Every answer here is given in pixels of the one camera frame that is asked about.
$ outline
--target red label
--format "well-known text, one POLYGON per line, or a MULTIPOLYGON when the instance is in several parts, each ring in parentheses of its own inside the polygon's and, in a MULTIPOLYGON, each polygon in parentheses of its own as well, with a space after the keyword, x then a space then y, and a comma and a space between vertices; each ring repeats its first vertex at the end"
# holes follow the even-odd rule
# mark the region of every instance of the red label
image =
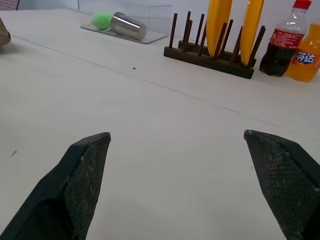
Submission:
POLYGON ((285 49, 297 49, 304 36, 304 34, 275 29, 270 39, 270 44, 285 49))

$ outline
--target red bottle cap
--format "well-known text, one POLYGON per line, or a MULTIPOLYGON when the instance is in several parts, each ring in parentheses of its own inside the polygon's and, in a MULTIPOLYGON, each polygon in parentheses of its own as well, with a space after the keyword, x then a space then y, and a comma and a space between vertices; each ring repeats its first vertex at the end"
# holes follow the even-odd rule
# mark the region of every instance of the red bottle cap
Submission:
POLYGON ((307 9, 308 10, 310 5, 311 5, 310 0, 296 0, 293 7, 297 8, 297 9, 307 9))

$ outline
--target bottle label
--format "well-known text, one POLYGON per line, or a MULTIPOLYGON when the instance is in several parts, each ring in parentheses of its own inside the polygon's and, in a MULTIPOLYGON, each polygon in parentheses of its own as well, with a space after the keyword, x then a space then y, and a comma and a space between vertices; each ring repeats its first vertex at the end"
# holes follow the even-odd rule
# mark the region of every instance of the bottle label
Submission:
POLYGON ((320 69, 320 54, 313 54, 310 52, 297 49, 296 53, 291 59, 291 63, 294 65, 314 65, 314 67, 320 69))
POLYGON ((297 49, 304 36, 304 34, 275 29, 270 39, 270 44, 285 49, 297 49))

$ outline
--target orange soda bottle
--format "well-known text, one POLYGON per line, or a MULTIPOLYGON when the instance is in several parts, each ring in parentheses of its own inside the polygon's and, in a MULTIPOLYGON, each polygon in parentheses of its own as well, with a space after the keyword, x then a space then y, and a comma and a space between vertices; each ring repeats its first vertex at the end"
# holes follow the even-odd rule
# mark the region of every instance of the orange soda bottle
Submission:
POLYGON ((293 55, 286 75, 297 81, 310 82, 320 69, 320 20, 311 23, 308 36, 293 55))

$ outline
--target cola bottle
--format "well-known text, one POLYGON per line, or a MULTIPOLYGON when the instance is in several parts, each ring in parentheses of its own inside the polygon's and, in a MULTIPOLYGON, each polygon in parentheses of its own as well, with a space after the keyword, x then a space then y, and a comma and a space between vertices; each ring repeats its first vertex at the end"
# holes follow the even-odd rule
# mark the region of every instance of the cola bottle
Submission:
POLYGON ((261 72, 278 77, 285 74, 306 34, 305 15, 310 5, 310 0, 296 0, 289 18, 276 26, 261 60, 261 72))

